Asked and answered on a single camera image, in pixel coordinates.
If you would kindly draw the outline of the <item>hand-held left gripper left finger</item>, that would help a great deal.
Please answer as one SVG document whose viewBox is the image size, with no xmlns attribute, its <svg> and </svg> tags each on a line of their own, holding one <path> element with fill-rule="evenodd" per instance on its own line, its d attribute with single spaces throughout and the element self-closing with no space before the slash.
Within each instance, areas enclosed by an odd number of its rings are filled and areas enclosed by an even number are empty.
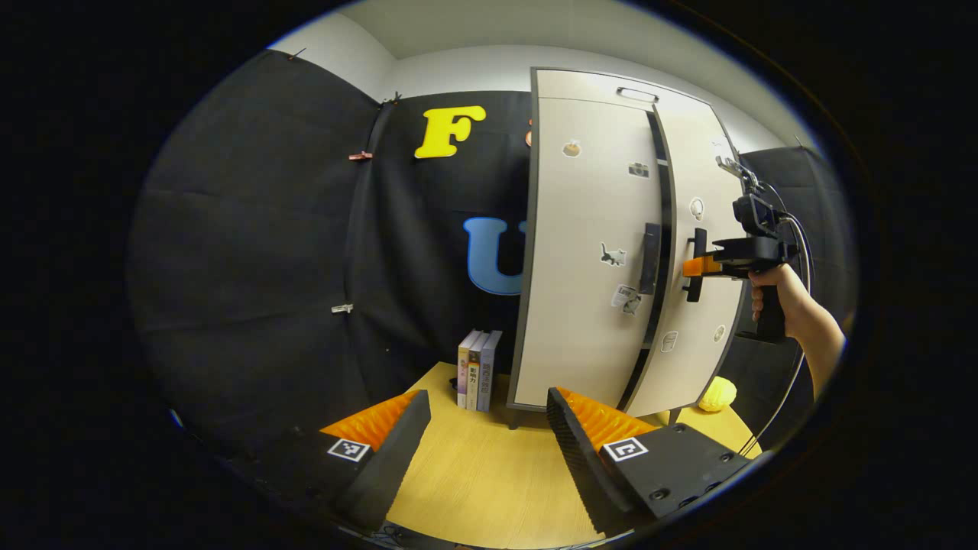
<svg viewBox="0 0 978 550">
<path fill-rule="evenodd" d="M 267 493 L 308 519 L 376 532 L 430 420 L 429 394 L 412 390 L 290 436 L 267 450 Z"/>
</svg>

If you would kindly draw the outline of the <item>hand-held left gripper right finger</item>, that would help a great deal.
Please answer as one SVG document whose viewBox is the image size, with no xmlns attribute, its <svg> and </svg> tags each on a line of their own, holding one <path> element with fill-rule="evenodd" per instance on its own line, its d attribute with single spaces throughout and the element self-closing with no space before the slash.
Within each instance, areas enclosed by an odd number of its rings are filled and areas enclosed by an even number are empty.
<svg viewBox="0 0 978 550">
<path fill-rule="evenodd" d="M 594 530 L 623 535 L 709 501 L 752 460 L 691 425 L 654 427 L 563 387 L 547 420 Z"/>
</svg>

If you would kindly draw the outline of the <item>beige double-door shoe cabinet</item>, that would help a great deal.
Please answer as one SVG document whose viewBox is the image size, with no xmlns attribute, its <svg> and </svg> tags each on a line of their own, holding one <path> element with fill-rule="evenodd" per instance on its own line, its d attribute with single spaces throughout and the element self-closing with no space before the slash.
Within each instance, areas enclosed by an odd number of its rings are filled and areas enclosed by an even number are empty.
<svg viewBox="0 0 978 550">
<path fill-rule="evenodd" d="M 701 400 L 743 284 L 687 260 L 741 238 L 737 153 L 712 105 L 616 74 L 530 70 L 523 289 L 507 406 L 564 387 L 632 416 Z"/>
</svg>

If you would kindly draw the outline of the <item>beige cabinet door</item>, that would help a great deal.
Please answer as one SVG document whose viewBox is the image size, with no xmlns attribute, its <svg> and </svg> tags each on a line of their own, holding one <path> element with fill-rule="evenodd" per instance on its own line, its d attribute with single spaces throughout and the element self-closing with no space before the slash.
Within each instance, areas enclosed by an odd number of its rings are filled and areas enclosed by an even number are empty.
<svg viewBox="0 0 978 550">
<path fill-rule="evenodd" d="M 550 387 L 618 405 L 656 304 L 664 149 L 653 105 L 538 98 L 510 404 Z"/>
<path fill-rule="evenodd" d="M 682 264 L 698 254 L 699 230 L 706 233 L 705 251 L 712 251 L 715 241 L 745 236 L 733 211 L 743 184 L 720 166 L 734 158 L 722 122 L 713 108 L 654 108 L 653 117 L 662 236 L 645 366 L 623 404 L 632 416 L 682 409 L 700 400 L 729 348 L 743 292 L 743 284 L 732 279 L 704 278 L 698 299 L 691 302 L 689 278 L 682 276 Z"/>
</svg>

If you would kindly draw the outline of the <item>beige cabinet drawer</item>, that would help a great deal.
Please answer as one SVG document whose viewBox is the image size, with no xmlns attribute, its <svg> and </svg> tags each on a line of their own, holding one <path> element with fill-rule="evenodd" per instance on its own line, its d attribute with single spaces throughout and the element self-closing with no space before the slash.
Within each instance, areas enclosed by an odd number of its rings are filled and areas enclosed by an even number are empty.
<svg viewBox="0 0 978 550">
<path fill-rule="evenodd" d="M 616 74 L 559 70 L 552 67 L 535 67 L 538 97 L 548 99 L 574 99 L 609 105 L 625 105 L 628 108 L 659 109 L 712 108 L 705 100 L 680 91 L 654 85 L 649 82 L 616 76 Z"/>
</svg>

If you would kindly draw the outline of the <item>grey book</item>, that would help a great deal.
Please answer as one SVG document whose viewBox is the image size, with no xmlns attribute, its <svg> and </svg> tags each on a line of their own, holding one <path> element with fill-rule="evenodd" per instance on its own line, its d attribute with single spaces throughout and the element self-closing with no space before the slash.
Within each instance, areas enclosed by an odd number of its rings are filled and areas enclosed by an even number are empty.
<svg viewBox="0 0 978 550">
<path fill-rule="evenodd" d="M 469 347 L 467 362 L 467 405 L 465 405 L 469 411 L 478 410 L 482 366 L 481 352 L 489 335 L 489 333 L 479 331 L 471 347 Z"/>
</svg>

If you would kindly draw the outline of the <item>blue-grey book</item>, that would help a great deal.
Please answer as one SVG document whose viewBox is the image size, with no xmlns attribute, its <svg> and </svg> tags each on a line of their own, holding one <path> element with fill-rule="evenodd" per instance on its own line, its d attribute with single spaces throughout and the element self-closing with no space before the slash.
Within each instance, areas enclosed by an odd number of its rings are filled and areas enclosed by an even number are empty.
<svg viewBox="0 0 978 550">
<path fill-rule="evenodd" d="M 502 331 L 492 331 L 486 333 L 486 338 L 479 348 L 479 368 L 478 368 L 478 401 L 476 401 L 476 411 L 487 412 L 491 405 L 491 397 L 494 385 L 494 365 L 495 357 Z"/>
</svg>

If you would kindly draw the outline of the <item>yellow knitted ball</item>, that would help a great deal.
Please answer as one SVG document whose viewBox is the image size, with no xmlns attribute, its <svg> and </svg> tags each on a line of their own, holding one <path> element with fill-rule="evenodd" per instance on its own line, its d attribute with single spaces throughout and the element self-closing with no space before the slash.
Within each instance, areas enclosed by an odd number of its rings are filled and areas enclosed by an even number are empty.
<svg viewBox="0 0 978 550">
<path fill-rule="evenodd" d="M 727 378 L 716 376 L 711 380 L 696 406 L 706 413 L 719 413 L 727 409 L 736 398 L 736 384 Z"/>
</svg>

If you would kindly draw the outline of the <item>black backdrop cloth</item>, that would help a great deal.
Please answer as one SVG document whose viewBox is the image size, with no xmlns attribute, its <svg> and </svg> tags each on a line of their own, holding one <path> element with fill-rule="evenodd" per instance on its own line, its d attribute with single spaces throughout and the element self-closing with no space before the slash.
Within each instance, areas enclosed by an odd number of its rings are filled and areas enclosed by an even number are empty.
<svg viewBox="0 0 978 550">
<path fill-rule="evenodd" d="M 137 331 L 176 420 L 218 455 L 255 456 L 399 396 L 440 361 L 457 405 L 458 345 L 476 328 L 504 334 L 491 405 L 507 406 L 532 67 L 516 91 L 382 105 L 267 50 L 202 99 L 147 175 L 127 261 Z M 763 153 L 731 146 L 743 196 L 789 213 L 779 233 L 806 279 L 824 246 L 780 198 Z M 348 159 L 360 152 L 374 159 Z M 717 374 L 738 348 L 798 373 L 793 338 L 737 337 L 756 330 L 751 282 L 722 277 L 743 284 L 743 306 Z M 332 314 L 339 304 L 354 310 Z"/>
</svg>

